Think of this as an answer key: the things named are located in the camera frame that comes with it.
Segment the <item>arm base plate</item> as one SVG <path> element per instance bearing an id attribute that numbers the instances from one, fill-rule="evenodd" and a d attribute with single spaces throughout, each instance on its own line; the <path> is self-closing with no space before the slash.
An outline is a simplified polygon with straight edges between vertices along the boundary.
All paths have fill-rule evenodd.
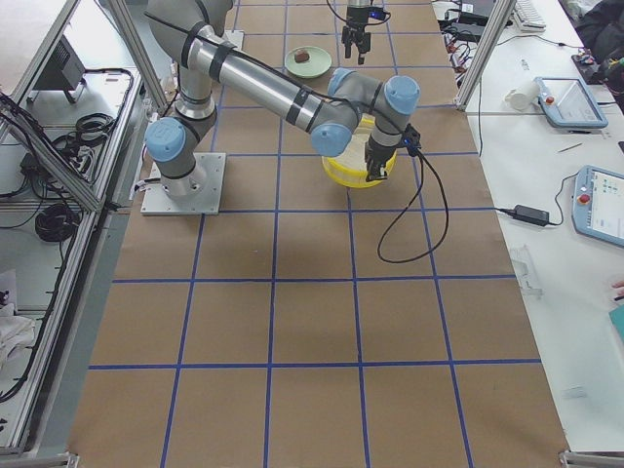
<path id="1" fill-rule="evenodd" d="M 156 163 L 150 177 L 157 178 L 146 185 L 141 213 L 143 215 L 217 215 L 219 212 L 226 154 L 196 152 L 196 165 L 184 178 L 161 177 Z"/>

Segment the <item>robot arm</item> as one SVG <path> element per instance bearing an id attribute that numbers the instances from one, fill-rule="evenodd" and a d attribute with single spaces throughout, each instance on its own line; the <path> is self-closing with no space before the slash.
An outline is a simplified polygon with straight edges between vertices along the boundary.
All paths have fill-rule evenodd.
<path id="1" fill-rule="evenodd" d="M 366 54 L 371 50 L 371 34 L 366 32 L 370 18 L 370 1 L 349 0 L 346 16 L 341 33 L 341 43 L 344 46 L 344 55 L 351 58 L 352 47 L 358 50 L 357 63 L 365 63 Z"/>
<path id="2" fill-rule="evenodd" d="M 174 112 L 148 128 L 145 144 L 173 199 L 204 189 L 208 172 L 194 150 L 216 120 L 213 84 L 230 87 L 310 135 L 318 154 L 340 155 L 364 115 L 374 119 L 365 145 L 369 181 L 384 180 L 399 148 L 415 156 L 420 135 L 410 124 L 418 84 L 397 75 L 381 82 L 338 68 L 322 95 L 240 51 L 224 37 L 230 1 L 151 1 L 145 15 L 161 49 L 177 66 Z"/>

